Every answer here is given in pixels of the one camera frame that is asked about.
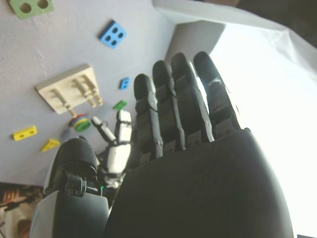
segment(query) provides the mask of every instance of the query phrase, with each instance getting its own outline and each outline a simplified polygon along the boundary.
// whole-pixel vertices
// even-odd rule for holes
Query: blue block with four holes
[[[115,21],[112,21],[107,28],[100,34],[99,39],[102,43],[114,49],[126,37],[125,30]]]
[[[129,84],[130,84],[130,78],[128,78],[128,77],[124,78],[120,82],[120,90],[127,89],[129,87]]]

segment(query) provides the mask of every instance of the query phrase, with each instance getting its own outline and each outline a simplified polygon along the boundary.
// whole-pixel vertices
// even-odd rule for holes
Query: yellow rectangular block
[[[47,150],[50,150],[56,146],[58,146],[60,144],[60,142],[58,140],[54,140],[54,139],[49,139],[45,145],[42,147],[41,151],[45,152]]]
[[[37,133],[38,131],[36,130],[36,127],[33,125],[23,130],[16,131],[15,133],[12,134],[12,136],[15,141],[19,141],[19,140],[28,138],[32,135],[36,135]]]

